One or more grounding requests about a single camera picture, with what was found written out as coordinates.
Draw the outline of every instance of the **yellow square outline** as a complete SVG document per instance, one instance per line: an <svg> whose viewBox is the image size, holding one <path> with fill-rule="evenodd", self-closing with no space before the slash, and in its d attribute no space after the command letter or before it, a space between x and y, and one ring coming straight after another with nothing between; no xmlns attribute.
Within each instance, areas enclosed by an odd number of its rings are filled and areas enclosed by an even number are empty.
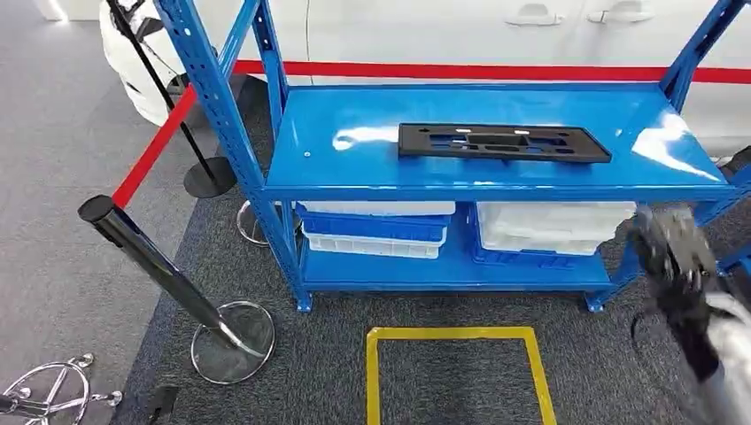
<svg viewBox="0 0 751 425"><path fill-rule="evenodd" d="M378 340L381 339L523 339L530 358L532 381L538 395L543 425L555 425L555 413L547 389L545 369L535 331L528 326L467 328L372 328L365 342L367 424L381 425L381 393L378 385Z"/></svg>

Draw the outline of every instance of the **round metal base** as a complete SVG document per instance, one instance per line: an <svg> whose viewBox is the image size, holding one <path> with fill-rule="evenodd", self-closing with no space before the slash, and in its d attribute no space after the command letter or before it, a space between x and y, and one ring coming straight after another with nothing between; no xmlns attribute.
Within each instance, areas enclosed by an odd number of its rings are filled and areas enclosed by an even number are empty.
<svg viewBox="0 0 751 425"><path fill-rule="evenodd" d="M249 301L235 301L218 310L237 337L249 348L263 353L264 357L230 347L201 326L190 345L193 367L210 383L239 383L253 376L271 356L275 341L274 323L266 309Z"/></svg>
<svg viewBox="0 0 751 425"><path fill-rule="evenodd" d="M281 205L276 206L276 212L279 214L279 217L282 217ZM293 220L295 223L295 236L297 236L303 222L297 215L294 215ZM256 220L256 214L253 213L253 209L251 208L251 201L245 201L240 210L237 211L237 230L240 231L240 235L253 244L263 247L268 246L268 241L263 235L263 230L261 230L258 220Z"/></svg>
<svg viewBox="0 0 751 425"><path fill-rule="evenodd" d="M215 180L211 180L200 163L195 164L185 174L182 185L193 197L217 197L232 189L237 183L235 173L224 157L208 158L206 160Z"/></svg>

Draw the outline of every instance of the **blue metal shelf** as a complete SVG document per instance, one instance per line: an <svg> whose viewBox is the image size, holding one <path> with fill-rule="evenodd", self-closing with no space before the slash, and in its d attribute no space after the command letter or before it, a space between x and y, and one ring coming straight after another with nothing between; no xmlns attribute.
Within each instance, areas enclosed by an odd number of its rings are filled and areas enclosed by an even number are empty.
<svg viewBox="0 0 751 425"><path fill-rule="evenodd" d="M700 201L705 224L751 192L730 183L678 116L693 71L747 0L718 0L656 84L496 84L290 88L267 0L245 0L217 58L192 0L156 6L300 311L312 290L578 290L590 310L638 276L629 245L608 279L601 260L575 269L475 263L453 220L436 260L313 252L295 244L295 200ZM249 27L268 82L276 147L267 180L228 85ZM397 155L400 122L584 127L613 155L571 165ZM282 201L280 219L274 201Z"/></svg>
<svg viewBox="0 0 751 425"><path fill-rule="evenodd" d="M607 164L399 158L399 123L586 128ZM299 200L703 200L733 191L656 84L292 88L264 190Z"/></svg>
<svg viewBox="0 0 751 425"><path fill-rule="evenodd" d="M572 291L611 290L600 255L582 257L576 269L487 265L472 259L466 211L452 217L437 259L405 259L311 251L301 256L306 290Z"/></svg>

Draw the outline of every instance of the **dark carpet mat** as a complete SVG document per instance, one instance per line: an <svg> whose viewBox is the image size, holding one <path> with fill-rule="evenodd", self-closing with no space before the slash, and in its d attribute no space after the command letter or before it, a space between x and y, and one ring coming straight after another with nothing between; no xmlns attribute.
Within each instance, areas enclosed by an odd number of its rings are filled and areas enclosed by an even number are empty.
<svg viewBox="0 0 751 425"><path fill-rule="evenodd" d="M252 113L262 113L265 94L257 85L243 96L257 100ZM251 132L255 143L267 143L265 129ZM707 423L694 379L656 317L639 327L646 364L637 362L629 325L649 299L643 280L599 314L588 313L581 297L451 294L316 294L313 312L302 314L271 251L237 232L235 214L243 201L237 190L199 200L176 262L216 305L249 299L265 306L276 325L274 355L246 382L222 387L203 381L190 364L196 323L163 297L113 424L149 423L147 399L166 384L180 392L170 420L155 423L365 423L365 335L374 326L532 326L559 423ZM744 219L749 211L746 202L710 227L718 255L751 239ZM618 233L603 248L609 267L623 249L623 229ZM519 361L521 345L380 345L384 425L539 423L529 367Z"/></svg>
<svg viewBox="0 0 751 425"><path fill-rule="evenodd" d="M384 424L540 423L522 339L379 341L378 360Z"/></svg>

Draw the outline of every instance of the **car door handle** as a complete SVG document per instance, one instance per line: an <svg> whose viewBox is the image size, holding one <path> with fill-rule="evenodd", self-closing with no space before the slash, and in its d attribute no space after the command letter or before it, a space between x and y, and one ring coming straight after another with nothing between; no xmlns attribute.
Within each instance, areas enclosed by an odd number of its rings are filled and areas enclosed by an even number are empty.
<svg viewBox="0 0 751 425"><path fill-rule="evenodd" d="M643 22L654 17L654 12L643 0L619 0L607 10L590 12L587 20L595 24Z"/></svg>
<svg viewBox="0 0 751 425"><path fill-rule="evenodd" d="M565 16L550 11L545 4L527 3L519 8L515 15L504 20L507 24L519 27L550 27L560 25Z"/></svg>

